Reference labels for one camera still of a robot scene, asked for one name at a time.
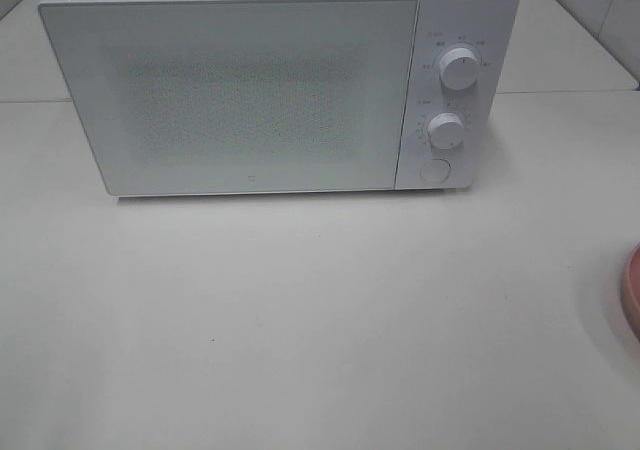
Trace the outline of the lower white microwave knob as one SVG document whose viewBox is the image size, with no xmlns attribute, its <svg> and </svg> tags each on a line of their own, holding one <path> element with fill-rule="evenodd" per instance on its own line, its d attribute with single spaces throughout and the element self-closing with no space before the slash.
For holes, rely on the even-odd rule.
<svg viewBox="0 0 640 450">
<path fill-rule="evenodd" d="M 463 141 L 465 124 L 456 113 L 443 112 L 429 121 L 426 131 L 433 148 L 449 150 Z"/>
</svg>

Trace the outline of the white microwave knob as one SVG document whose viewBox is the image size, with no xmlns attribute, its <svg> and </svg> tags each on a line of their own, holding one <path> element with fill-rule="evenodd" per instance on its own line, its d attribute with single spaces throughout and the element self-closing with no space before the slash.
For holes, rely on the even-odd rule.
<svg viewBox="0 0 640 450">
<path fill-rule="evenodd" d="M 433 148 L 449 150 L 463 141 L 465 124 L 456 113 L 443 112 L 429 121 L 426 131 Z"/>
<path fill-rule="evenodd" d="M 441 83 L 455 91 L 471 87 L 478 79 L 480 67 L 480 54 L 469 45 L 450 46 L 437 60 Z"/>
</svg>

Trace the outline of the round white door button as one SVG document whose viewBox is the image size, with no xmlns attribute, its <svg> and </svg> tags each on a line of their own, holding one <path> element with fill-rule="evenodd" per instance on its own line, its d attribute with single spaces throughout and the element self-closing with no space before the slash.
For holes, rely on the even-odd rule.
<svg viewBox="0 0 640 450">
<path fill-rule="evenodd" d="M 450 176 L 451 165 L 443 159 L 432 159 L 420 170 L 420 177 L 426 188 L 440 188 Z"/>
</svg>

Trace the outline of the upper white microwave knob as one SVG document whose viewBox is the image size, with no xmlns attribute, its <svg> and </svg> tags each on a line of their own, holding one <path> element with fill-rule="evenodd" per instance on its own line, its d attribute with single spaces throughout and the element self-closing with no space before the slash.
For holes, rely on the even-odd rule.
<svg viewBox="0 0 640 450">
<path fill-rule="evenodd" d="M 480 67 L 480 54 L 469 45 L 450 46 L 437 60 L 441 83 L 455 91 L 471 87 L 478 79 Z"/>
</svg>

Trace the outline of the white microwave door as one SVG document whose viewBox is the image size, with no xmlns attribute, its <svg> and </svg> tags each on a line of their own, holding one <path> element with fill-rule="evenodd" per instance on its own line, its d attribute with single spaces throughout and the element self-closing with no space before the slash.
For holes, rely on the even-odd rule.
<svg viewBox="0 0 640 450">
<path fill-rule="evenodd" d="M 108 193 L 386 190 L 415 0 L 44 5 Z"/>
</svg>

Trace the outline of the white microwave oven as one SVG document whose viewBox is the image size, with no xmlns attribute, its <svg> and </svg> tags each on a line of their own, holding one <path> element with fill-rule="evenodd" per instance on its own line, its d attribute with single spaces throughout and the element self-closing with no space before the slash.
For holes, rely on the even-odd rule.
<svg viewBox="0 0 640 450">
<path fill-rule="evenodd" d="M 44 5 L 128 3 L 235 3 L 302 2 L 337 0 L 42 0 Z M 466 188 L 476 174 L 479 147 L 487 127 L 506 50 L 512 34 L 519 0 L 415 0 L 417 3 L 413 48 L 405 111 L 400 136 L 395 183 L 386 190 L 303 191 L 234 194 L 279 194 L 306 192 L 403 191 Z M 477 81 L 461 91 L 446 88 L 440 80 L 437 60 L 454 45 L 474 47 L 481 57 Z M 451 112 L 465 124 L 463 141 L 453 149 L 433 148 L 426 131 L 436 115 Z M 451 165 L 450 176 L 440 188 L 426 188 L 420 170 L 432 159 Z"/>
</svg>

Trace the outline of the pink round plate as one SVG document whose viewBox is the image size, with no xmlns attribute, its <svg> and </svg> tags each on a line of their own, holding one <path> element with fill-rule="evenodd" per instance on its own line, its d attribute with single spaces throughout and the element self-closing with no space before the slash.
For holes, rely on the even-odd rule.
<svg viewBox="0 0 640 450">
<path fill-rule="evenodd" d="M 621 280 L 620 301 L 629 328 L 635 337 L 639 338 L 639 246 L 633 249 L 625 262 Z"/>
</svg>

